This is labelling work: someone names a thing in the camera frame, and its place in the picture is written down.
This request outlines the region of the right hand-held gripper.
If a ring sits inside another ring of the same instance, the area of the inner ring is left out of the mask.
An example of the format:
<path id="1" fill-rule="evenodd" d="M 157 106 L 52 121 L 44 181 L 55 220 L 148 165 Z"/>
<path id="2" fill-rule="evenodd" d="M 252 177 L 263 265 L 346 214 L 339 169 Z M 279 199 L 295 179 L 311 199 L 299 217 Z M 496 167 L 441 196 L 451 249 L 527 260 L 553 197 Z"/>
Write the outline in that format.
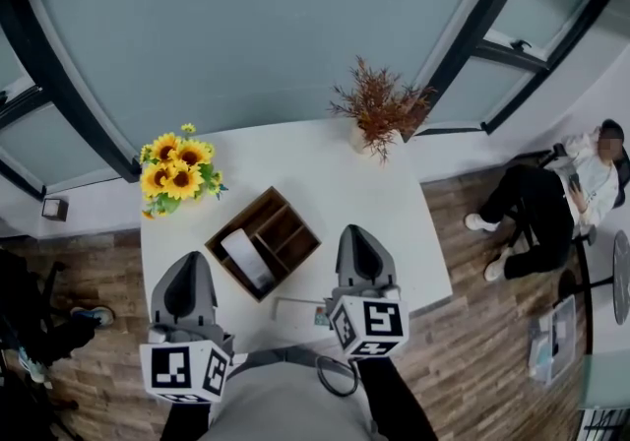
<path id="1" fill-rule="evenodd" d="M 340 238 L 336 274 L 338 286 L 325 304 L 345 357 L 391 356 L 410 336 L 393 256 L 370 232 L 350 224 Z"/>

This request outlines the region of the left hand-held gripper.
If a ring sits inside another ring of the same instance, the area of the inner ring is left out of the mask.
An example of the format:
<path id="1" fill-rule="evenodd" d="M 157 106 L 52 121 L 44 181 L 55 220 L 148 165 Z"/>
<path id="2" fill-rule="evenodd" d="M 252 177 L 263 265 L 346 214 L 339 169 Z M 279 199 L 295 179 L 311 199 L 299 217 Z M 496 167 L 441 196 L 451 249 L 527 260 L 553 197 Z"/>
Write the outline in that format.
<path id="1" fill-rule="evenodd" d="M 210 265 L 190 252 L 173 263 L 151 297 L 149 341 L 140 346 L 144 386 L 173 404 L 222 399 L 233 335 L 217 322 Z"/>

